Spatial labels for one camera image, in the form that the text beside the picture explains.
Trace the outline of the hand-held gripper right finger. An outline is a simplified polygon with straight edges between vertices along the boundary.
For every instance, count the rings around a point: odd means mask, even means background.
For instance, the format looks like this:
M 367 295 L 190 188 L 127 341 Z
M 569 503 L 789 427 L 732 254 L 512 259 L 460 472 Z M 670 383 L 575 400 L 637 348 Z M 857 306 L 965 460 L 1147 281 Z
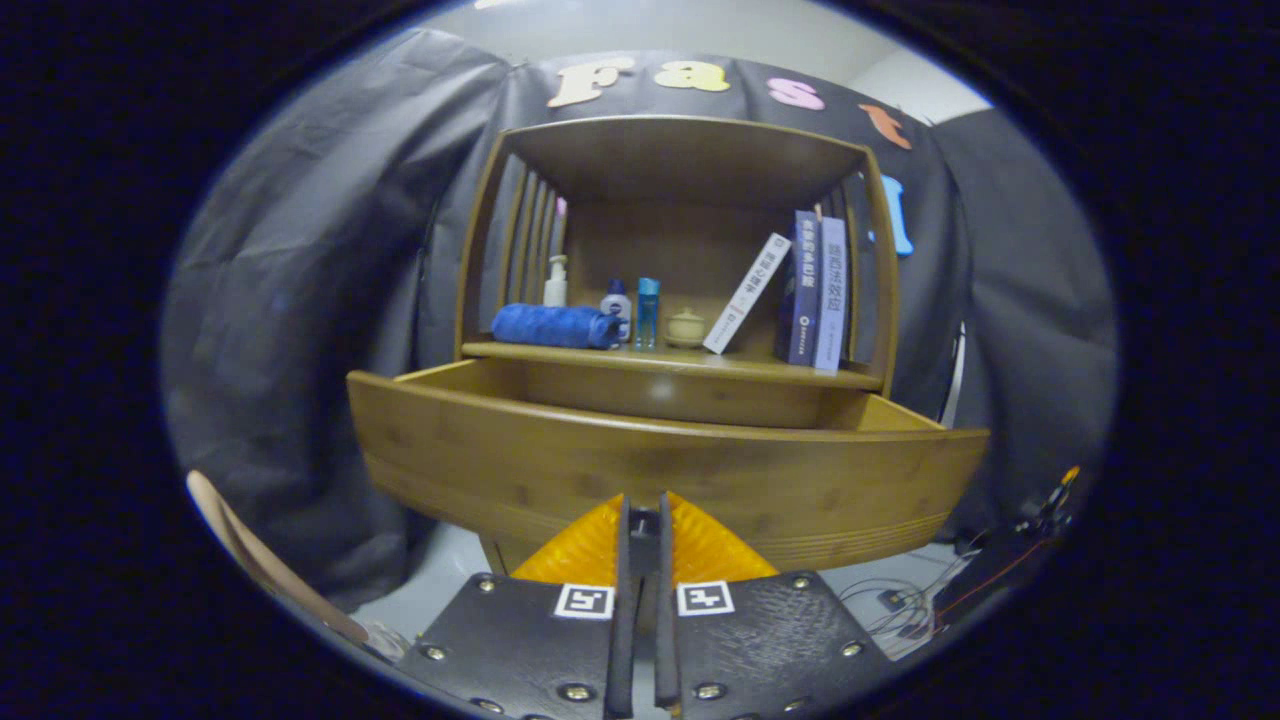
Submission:
M 813 570 L 753 551 L 687 500 L 660 497 L 655 702 L 675 719 L 831 719 L 893 664 Z

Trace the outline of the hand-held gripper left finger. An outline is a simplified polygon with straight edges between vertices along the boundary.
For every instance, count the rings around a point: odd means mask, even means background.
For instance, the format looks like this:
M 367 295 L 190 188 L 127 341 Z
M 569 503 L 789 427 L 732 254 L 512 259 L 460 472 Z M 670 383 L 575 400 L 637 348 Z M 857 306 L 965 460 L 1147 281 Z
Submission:
M 471 717 L 631 717 L 630 512 L 617 495 L 517 571 L 471 575 L 399 670 Z

